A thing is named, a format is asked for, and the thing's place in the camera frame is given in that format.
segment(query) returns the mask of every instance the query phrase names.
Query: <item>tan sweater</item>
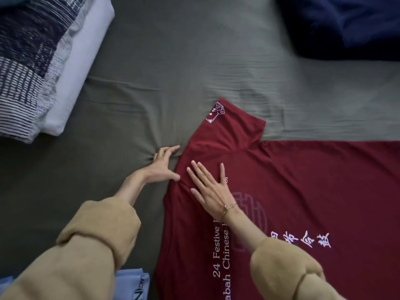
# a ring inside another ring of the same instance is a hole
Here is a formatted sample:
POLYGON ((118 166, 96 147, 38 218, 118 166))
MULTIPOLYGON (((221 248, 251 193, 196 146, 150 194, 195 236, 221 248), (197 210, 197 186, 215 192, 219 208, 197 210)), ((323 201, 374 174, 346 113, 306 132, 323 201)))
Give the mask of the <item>tan sweater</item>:
MULTIPOLYGON (((0 300, 110 300, 114 273, 126 262, 140 220, 124 200, 82 204, 57 239, 6 290, 0 300)), ((253 280, 265 299, 343 299, 321 266, 299 247, 266 238, 253 253, 253 280)))

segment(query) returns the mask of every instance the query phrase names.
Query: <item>bed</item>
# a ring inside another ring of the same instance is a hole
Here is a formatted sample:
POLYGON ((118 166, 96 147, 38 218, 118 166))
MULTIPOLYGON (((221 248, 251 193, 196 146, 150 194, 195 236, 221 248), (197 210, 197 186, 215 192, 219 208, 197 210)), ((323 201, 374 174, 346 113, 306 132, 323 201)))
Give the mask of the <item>bed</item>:
MULTIPOLYGON (((111 1, 115 19, 64 133, 0 140, 0 277, 18 275, 83 201, 112 196, 159 147, 184 149, 221 96, 267 122, 263 140, 400 140, 400 63, 300 58, 273 0, 111 1)), ((126 268, 152 275, 166 187, 146 186, 135 205, 142 228, 126 268)))

